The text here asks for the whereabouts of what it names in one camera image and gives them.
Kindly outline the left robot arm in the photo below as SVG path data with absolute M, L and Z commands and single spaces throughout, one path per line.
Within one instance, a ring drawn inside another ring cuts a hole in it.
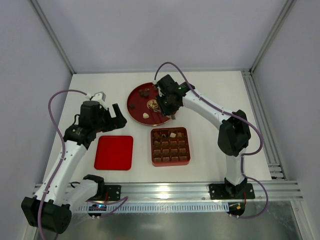
M 101 200 L 105 194 L 103 177 L 88 174 L 71 191 L 67 187 L 74 171 L 88 151 L 97 133 L 124 128 L 127 120 L 118 104 L 113 104 L 115 116 L 97 100 L 84 101 L 80 107 L 78 123 L 65 130 L 62 149 L 49 175 L 33 197 L 21 203 L 27 222 L 38 228 L 42 238 L 44 230 L 62 234 L 69 226 L 73 212 L 88 200 Z

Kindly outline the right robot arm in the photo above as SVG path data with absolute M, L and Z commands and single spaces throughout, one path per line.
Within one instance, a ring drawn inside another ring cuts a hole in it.
M 217 145 L 226 157 L 224 191 L 229 198 L 242 197 L 248 179 L 242 173 L 241 155 L 246 152 L 251 138 L 246 114 L 242 110 L 228 113 L 215 106 L 192 84 L 179 84 L 169 74 L 154 80 L 153 84 L 158 89 L 156 101 L 162 115 L 174 115 L 180 107 L 185 107 L 217 128 Z

